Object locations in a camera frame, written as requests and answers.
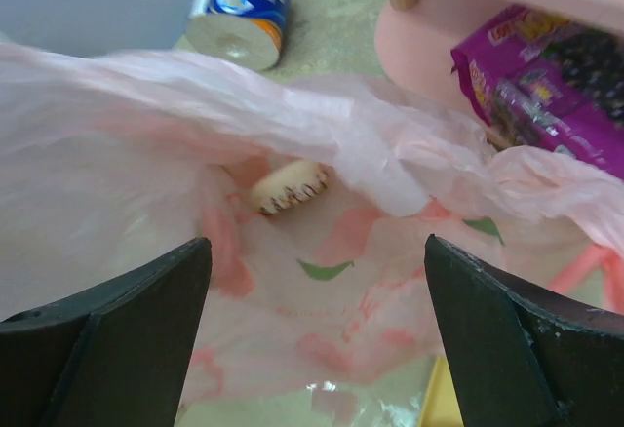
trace purple package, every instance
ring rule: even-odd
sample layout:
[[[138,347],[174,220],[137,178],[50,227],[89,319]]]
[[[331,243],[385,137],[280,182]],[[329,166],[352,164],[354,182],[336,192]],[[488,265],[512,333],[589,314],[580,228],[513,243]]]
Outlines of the purple package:
[[[615,37],[513,5],[451,55],[476,113],[512,144],[624,179],[624,52]]]

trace can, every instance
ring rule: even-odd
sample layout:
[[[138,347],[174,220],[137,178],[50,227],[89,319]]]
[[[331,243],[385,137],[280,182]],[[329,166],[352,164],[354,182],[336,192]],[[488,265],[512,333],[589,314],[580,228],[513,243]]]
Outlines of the can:
[[[291,0],[195,0],[186,39],[200,53],[253,70],[280,58]]]

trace white plastic bag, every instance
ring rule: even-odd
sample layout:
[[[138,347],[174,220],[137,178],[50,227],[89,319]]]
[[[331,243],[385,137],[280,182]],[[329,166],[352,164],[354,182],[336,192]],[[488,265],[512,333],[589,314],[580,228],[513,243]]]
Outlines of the white plastic bag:
[[[186,401],[368,382],[440,350],[430,233],[542,285],[585,247],[624,255],[620,180],[495,154],[468,117],[370,78],[283,86],[195,54],[3,44],[0,123],[0,319],[212,240]],[[329,190],[260,216],[246,190],[294,158],[330,166]],[[464,222],[483,217],[502,240]]]

